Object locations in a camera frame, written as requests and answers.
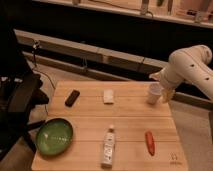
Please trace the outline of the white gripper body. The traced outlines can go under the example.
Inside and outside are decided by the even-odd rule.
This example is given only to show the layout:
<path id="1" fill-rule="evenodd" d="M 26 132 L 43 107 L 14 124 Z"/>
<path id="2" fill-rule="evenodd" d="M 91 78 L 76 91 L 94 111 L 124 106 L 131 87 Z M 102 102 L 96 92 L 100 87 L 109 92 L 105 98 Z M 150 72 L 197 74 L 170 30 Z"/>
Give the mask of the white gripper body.
<path id="1" fill-rule="evenodd" d="M 150 74 L 149 77 L 168 90 L 176 89 L 182 83 L 182 78 L 169 68 L 163 68 L 159 72 Z"/>

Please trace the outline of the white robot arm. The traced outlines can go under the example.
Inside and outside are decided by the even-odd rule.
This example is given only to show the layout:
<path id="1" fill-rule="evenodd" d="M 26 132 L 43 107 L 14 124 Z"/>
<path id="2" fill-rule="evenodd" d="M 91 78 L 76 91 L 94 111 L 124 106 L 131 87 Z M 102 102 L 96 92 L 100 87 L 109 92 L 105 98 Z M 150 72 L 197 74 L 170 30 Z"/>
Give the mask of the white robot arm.
<path id="1" fill-rule="evenodd" d="M 164 102 L 174 96 L 175 89 L 183 82 L 194 85 L 213 101 L 213 69 L 208 67 L 212 59 L 212 50 L 206 45 L 181 48 L 169 55 L 163 69 L 149 77 L 159 82 Z"/>

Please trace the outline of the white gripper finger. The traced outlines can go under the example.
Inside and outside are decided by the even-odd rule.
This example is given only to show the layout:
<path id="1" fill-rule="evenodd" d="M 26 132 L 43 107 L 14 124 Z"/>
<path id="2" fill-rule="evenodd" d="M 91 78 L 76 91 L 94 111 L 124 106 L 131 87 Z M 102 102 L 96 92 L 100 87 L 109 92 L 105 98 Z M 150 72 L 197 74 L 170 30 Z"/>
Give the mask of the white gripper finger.
<path id="1" fill-rule="evenodd" d="M 174 90 L 163 89 L 162 90 L 163 102 L 168 103 L 173 98 L 174 94 L 175 94 Z"/>

